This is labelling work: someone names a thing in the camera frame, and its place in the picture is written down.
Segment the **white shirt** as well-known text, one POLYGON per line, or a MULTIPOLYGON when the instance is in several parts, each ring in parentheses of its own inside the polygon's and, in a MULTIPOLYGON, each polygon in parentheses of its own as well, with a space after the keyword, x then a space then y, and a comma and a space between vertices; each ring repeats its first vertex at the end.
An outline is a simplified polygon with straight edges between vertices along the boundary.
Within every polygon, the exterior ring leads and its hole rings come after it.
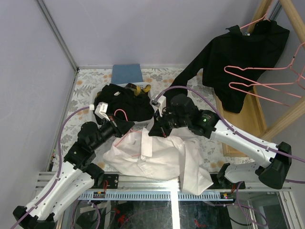
POLYGON ((212 184, 203 167, 199 139, 186 127, 174 129, 167 138, 149 136, 149 131, 130 131, 113 142, 103 160, 128 176, 156 180, 180 179, 182 192, 200 195, 212 184))

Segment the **yellow plaid shirt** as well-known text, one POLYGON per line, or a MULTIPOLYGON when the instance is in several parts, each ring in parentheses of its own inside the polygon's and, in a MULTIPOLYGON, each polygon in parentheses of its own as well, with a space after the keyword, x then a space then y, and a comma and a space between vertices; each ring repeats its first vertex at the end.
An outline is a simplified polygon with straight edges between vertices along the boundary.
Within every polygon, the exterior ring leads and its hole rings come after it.
POLYGON ((151 85, 147 84, 144 86, 140 86, 140 85, 135 85, 133 83, 128 83, 125 85, 125 88, 132 90, 135 96, 139 96, 141 94, 148 95, 149 91, 151 90, 151 85))

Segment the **pink wire hanger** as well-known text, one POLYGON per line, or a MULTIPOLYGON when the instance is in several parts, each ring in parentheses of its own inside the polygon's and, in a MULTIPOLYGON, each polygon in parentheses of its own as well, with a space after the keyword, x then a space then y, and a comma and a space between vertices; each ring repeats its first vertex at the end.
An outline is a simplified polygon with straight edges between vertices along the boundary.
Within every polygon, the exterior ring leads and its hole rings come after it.
POLYGON ((292 83, 229 83, 229 87, 237 92, 249 94, 261 100, 271 103, 280 104, 283 106, 291 106, 292 102, 296 102, 302 96, 298 93, 288 91, 290 86, 295 88, 296 82, 292 83))

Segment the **pink hanger front black shirt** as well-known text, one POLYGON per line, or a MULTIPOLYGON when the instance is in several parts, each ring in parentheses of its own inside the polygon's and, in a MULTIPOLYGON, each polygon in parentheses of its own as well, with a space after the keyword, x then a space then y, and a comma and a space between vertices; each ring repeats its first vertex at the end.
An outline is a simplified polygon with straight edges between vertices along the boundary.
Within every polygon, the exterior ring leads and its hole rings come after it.
POLYGON ((241 90, 241 89, 237 89, 236 87, 232 87, 231 85, 232 85, 232 84, 239 84, 239 85, 243 85, 243 86, 246 86, 246 87, 255 86, 255 85, 260 85, 260 86, 263 86, 263 87, 270 88, 270 89, 272 89, 272 90, 279 91, 278 89, 275 89, 275 88, 271 87, 271 85, 273 86, 273 85, 291 85, 291 84, 297 84, 299 87, 301 87, 301 88, 304 90, 305 88, 300 84, 300 80, 305 78, 305 77, 303 76, 303 72, 304 72, 305 68, 302 69, 301 73, 298 73, 297 71, 295 71, 295 70, 292 68, 293 63, 294 63, 294 61, 295 61, 295 58, 296 58, 296 56, 297 56, 297 54, 298 54, 298 51, 300 50, 301 46, 303 46, 304 44, 305 44, 305 43, 303 42, 303 43, 301 43, 301 44, 298 46, 298 48, 297 48, 296 51, 295 51, 294 56, 292 57, 291 62, 290 62, 286 67, 277 67, 277 68, 276 68, 276 67, 275 67, 275 68, 246 67, 246 68, 240 68, 240 67, 238 67, 238 66, 232 66, 232 65, 228 65, 228 66, 224 67, 224 71, 225 71, 226 73, 231 74, 231 75, 233 75, 233 76, 236 76, 236 77, 239 77, 239 78, 241 78, 241 79, 244 79, 244 80, 246 80, 246 81, 251 82, 251 84, 249 84, 249 85, 244 84, 244 83, 231 82, 231 83, 229 83, 229 87, 232 88, 232 89, 234 89, 234 90, 238 90, 238 91, 241 91, 241 92, 245 92, 245 91, 243 91, 243 90, 241 90), (240 71, 247 71, 247 70, 281 71, 281 70, 289 69, 289 70, 291 70, 292 72, 294 72, 295 74, 297 74, 297 75, 298 75, 298 78, 297 78, 295 81, 290 82, 290 83, 258 83, 257 81, 250 80, 250 79, 245 78, 245 77, 243 77, 243 76, 241 76, 241 75, 238 75, 238 74, 235 74, 235 73, 233 73, 233 72, 231 72, 231 71, 228 71, 227 68, 234 68, 234 69, 238 69, 238 70, 240 70, 240 71))

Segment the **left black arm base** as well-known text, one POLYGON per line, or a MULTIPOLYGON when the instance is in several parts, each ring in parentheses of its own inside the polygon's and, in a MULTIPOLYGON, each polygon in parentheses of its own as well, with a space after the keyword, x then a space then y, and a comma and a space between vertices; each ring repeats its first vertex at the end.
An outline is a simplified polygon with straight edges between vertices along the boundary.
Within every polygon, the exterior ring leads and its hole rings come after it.
POLYGON ((118 174, 105 174, 103 181, 93 188, 99 189, 117 189, 119 184, 119 175, 118 174))

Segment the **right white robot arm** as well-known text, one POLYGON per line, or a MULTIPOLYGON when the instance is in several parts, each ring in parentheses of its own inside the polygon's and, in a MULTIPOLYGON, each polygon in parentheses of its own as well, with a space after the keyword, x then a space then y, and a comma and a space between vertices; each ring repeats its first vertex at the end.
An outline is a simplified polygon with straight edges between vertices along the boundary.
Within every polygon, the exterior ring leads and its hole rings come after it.
POLYGON ((260 181, 273 189, 282 189, 292 160, 288 143, 271 143, 255 137, 231 123, 222 120, 210 110, 200 110, 192 99, 184 94, 172 98, 151 99, 157 108, 149 136, 167 138, 173 129, 187 127, 198 136, 226 144, 250 157, 254 162, 234 165, 225 163, 217 175, 218 185, 228 188, 240 181, 260 181))

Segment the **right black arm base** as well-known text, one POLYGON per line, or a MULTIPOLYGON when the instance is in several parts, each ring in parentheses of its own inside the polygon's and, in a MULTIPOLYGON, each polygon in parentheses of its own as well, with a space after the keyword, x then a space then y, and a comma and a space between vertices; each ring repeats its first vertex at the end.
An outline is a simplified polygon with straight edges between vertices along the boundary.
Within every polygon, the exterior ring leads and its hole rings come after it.
POLYGON ((235 183, 232 183, 225 177, 225 171, 230 166, 230 163, 225 163, 222 165, 220 171, 216 173, 211 173, 211 178, 213 184, 209 189, 231 189, 235 183))

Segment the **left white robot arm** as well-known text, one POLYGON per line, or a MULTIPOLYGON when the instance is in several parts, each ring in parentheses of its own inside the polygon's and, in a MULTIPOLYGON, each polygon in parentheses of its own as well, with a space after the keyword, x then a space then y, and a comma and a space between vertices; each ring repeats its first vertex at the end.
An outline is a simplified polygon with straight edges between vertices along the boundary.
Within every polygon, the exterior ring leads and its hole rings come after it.
POLYGON ((101 127, 95 122, 84 123, 58 172, 36 198, 14 209, 17 225, 24 229, 54 228, 59 215, 79 195, 104 184, 104 170, 93 163, 96 149, 113 136, 124 136, 133 126, 134 122, 113 115, 101 127))

